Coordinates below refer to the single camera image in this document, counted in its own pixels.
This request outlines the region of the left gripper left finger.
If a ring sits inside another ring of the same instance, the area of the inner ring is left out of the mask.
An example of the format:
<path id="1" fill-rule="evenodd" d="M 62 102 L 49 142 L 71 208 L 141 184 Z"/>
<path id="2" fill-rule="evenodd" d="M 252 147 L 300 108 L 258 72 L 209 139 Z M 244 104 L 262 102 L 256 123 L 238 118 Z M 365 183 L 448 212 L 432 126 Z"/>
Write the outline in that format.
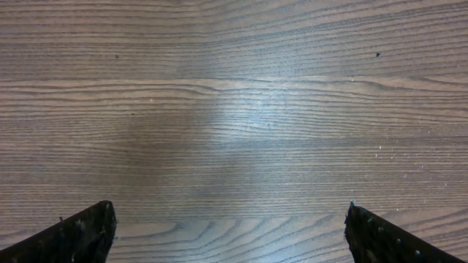
<path id="1" fill-rule="evenodd" d="M 117 221 L 103 200 L 1 250 L 1 263 L 105 263 Z"/>

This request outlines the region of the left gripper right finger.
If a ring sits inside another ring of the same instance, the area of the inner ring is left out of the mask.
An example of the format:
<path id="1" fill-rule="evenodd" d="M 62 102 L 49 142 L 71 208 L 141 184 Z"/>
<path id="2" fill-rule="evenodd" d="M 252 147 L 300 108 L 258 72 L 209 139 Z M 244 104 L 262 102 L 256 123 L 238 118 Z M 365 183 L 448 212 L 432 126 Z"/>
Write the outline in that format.
<path id="1" fill-rule="evenodd" d="M 354 203 L 344 224 L 355 263 L 465 263 Z"/>

